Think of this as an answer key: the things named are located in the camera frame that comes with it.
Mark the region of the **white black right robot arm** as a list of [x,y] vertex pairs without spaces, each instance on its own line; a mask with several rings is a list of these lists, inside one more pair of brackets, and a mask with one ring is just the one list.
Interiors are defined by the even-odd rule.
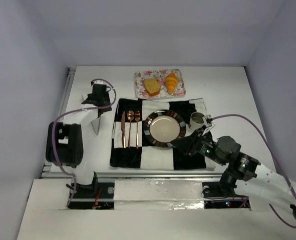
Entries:
[[185,155],[201,154],[226,166],[218,183],[224,194],[258,198],[296,219],[296,182],[242,153],[241,145],[232,137],[222,136],[214,141],[210,133],[196,130],[190,136],[173,140],[171,144]]

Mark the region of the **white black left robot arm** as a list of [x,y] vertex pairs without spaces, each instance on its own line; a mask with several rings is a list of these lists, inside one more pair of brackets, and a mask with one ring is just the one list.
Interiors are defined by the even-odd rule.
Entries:
[[73,182],[67,185],[72,196],[77,192],[94,195],[98,191],[97,175],[83,159],[85,140],[82,129],[91,126],[98,135],[101,115],[111,111],[116,101],[116,98],[110,99],[109,92],[116,91],[108,81],[97,78],[90,84],[92,92],[82,96],[81,106],[61,114],[48,127],[46,161],[72,178]]

